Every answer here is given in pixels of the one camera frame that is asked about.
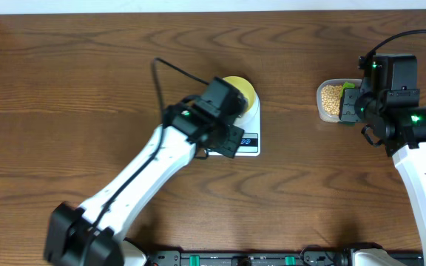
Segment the green plastic measuring scoop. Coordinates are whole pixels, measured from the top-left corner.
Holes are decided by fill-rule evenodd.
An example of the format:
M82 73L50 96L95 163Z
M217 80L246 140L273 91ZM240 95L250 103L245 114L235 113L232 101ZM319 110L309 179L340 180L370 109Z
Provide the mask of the green plastic measuring scoop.
M339 96L342 98L346 89L355 89L355 88L356 88L356 85L354 83L346 81L341 87Z

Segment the yellow plastic bowl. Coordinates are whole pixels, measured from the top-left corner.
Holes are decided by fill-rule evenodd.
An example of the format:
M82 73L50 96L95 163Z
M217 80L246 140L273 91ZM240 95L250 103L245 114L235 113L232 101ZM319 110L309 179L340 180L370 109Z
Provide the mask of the yellow plastic bowl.
M243 97L246 99L247 103L243 112L247 113L254 105L257 98L255 89L252 84L248 80L240 76L228 76L224 77L223 80L227 83L230 83L243 94Z

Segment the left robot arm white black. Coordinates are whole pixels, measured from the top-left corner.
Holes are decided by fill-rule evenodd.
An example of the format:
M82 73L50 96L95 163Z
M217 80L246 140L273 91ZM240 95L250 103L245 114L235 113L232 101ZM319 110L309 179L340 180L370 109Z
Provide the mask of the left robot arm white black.
M145 265L146 254L125 239L138 214L199 149L233 158L244 134L235 122L256 103L251 83L229 76L168 106L149 142L110 184L77 208L63 202L52 212L44 259L53 265Z

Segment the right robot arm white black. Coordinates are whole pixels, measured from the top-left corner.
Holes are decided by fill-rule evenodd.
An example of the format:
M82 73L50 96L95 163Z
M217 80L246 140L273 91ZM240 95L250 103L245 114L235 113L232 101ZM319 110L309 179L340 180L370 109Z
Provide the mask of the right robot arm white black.
M384 146L408 193L426 265L426 106L420 106L417 59L410 54L359 58L364 76L356 89L344 89L339 119L363 123L362 135Z

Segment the white digital kitchen scale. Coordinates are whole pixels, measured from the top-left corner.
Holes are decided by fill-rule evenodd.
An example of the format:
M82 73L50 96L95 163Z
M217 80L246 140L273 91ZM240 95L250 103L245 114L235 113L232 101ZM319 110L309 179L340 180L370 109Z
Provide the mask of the white digital kitchen scale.
M243 129L244 134L236 152L237 157L256 157L261 151L260 100L254 90L241 90L248 109L239 115L234 125Z

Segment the pile of soybeans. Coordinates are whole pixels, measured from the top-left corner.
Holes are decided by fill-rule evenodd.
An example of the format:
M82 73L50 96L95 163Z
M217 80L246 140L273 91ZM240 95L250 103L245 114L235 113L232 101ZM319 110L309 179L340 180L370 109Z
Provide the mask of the pile of soybeans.
M339 114L341 97L339 96L342 85L326 85L322 88L322 106L326 113L330 115Z

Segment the clear plastic bean container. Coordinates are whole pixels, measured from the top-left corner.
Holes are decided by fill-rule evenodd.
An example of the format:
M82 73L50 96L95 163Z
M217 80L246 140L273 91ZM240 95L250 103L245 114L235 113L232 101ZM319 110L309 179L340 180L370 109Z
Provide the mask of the clear plastic bean container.
M317 89L317 109L322 121L339 123L339 104L343 86L359 88L361 79L330 79L324 81Z

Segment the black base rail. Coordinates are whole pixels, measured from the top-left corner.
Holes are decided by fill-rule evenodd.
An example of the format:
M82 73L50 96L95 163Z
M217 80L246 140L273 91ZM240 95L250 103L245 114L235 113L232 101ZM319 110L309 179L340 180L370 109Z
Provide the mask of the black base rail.
M389 252L381 245L360 242L341 248L307 245L287 251L186 251L148 252L146 266L352 266L426 265L426 255L415 252Z

